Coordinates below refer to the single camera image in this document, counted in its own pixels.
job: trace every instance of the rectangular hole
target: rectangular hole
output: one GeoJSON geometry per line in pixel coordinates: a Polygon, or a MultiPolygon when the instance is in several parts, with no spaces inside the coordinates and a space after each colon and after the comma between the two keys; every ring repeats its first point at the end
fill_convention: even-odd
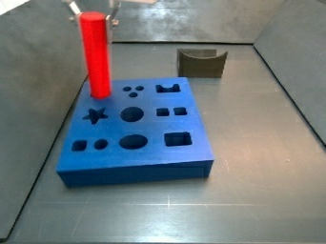
{"type": "Polygon", "coordinates": [[[184,107],[173,108],[175,115],[187,115],[187,110],[184,107]]]}
{"type": "Polygon", "coordinates": [[[192,144],[190,132],[164,133],[167,147],[188,146],[192,144]]]}
{"type": "Polygon", "coordinates": [[[156,85],[155,87],[157,93],[180,92],[179,84],[173,84],[169,88],[164,88],[160,85],[156,85]]]}
{"type": "Polygon", "coordinates": [[[168,109],[167,108],[156,109],[156,115],[157,116],[168,116],[169,115],[168,109]]]}

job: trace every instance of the hole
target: hole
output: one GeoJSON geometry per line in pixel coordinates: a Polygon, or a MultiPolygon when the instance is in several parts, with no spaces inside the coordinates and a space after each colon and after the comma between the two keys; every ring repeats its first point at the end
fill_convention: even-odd
{"type": "Polygon", "coordinates": [[[136,91],[141,91],[143,89],[144,89],[143,86],[137,86],[137,87],[136,87],[136,91]]]}
{"type": "Polygon", "coordinates": [[[124,90],[125,92],[128,92],[128,91],[131,91],[131,87],[123,87],[123,90],[124,90]]]}
{"type": "Polygon", "coordinates": [[[164,133],[167,147],[188,146],[192,144],[190,132],[164,133]]]}
{"type": "Polygon", "coordinates": [[[129,97],[136,97],[137,96],[137,93],[136,92],[132,92],[128,96],[129,97]]]}
{"type": "Polygon", "coordinates": [[[107,142],[105,139],[99,139],[99,140],[96,140],[96,142],[95,142],[95,148],[96,148],[97,150],[103,150],[103,149],[107,147],[107,145],[108,145],[108,142],[107,142]]]}
{"type": "Polygon", "coordinates": [[[187,110],[183,107],[173,108],[175,115],[187,115],[187,110]]]}
{"type": "Polygon", "coordinates": [[[92,125],[95,125],[100,118],[107,118],[107,114],[104,114],[104,111],[105,109],[100,109],[100,110],[89,109],[88,115],[84,116],[83,119],[89,119],[92,125]]]}
{"type": "Polygon", "coordinates": [[[137,107],[128,107],[120,113],[121,120],[125,122],[136,122],[143,118],[143,116],[144,111],[137,107]]]}
{"type": "Polygon", "coordinates": [[[71,150],[73,152],[83,152],[87,149],[87,141],[85,140],[80,140],[80,141],[75,141],[72,143],[72,147],[71,150]]]}
{"type": "Polygon", "coordinates": [[[124,149],[141,149],[148,144],[148,139],[140,134],[131,134],[120,140],[119,144],[124,149]]]}
{"type": "Polygon", "coordinates": [[[163,108],[163,109],[156,109],[156,115],[157,116],[168,116],[169,115],[169,111],[168,109],[163,108]]]}
{"type": "Polygon", "coordinates": [[[179,84],[173,84],[169,88],[163,88],[160,85],[156,85],[156,92],[179,92],[179,84]]]}

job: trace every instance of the square hole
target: square hole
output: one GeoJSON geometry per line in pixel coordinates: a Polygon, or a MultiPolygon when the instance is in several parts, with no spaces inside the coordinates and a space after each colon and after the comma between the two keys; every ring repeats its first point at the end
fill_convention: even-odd
{"type": "Polygon", "coordinates": [[[173,108],[175,115],[187,115],[187,110],[183,107],[173,108]]]}
{"type": "Polygon", "coordinates": [[[188,146],[192,144],[190,132],[164,133],[167,147],[188,146]]]}
{"type": "Polygon", "coordinates": [[[168,116],[169,115],[168,109],[167,108],[156,109],[156,115],[157,116],[168,116]]]}
{"type": "Polygon", "coordinates": [[[72,147],[71,150],[73,152],[83,152],[87,149],[87,141],[85,140],[80,140],[80,141],[75,141],[72,143],[72,147]]]}

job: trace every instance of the dark gray holder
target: dark gray holder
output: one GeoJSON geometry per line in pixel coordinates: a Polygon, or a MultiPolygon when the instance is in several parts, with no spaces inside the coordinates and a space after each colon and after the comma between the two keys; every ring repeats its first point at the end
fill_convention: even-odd
{"type": "Polygon", "coordinates": [[[216,50],[177,50],[177,76],[222,78],[228,52],[216,56],[216,50]]]}

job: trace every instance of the star-shaped hole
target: star-shaped hole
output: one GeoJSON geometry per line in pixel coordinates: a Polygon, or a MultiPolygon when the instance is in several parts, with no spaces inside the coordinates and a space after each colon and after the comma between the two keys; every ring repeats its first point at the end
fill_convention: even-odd
{"type": "Polygon", "coordinates": [[[89,109],[88,110],[88,115],[85,115],[83,117],[83,119],[89,119],[91,122],[92,122],[92,125],[95,125],[100,118],[107,118],[108,117],[107,114],[104,114],[104,111],[105,111],[105,109],[100,109],[100,110],[89,109]]]}

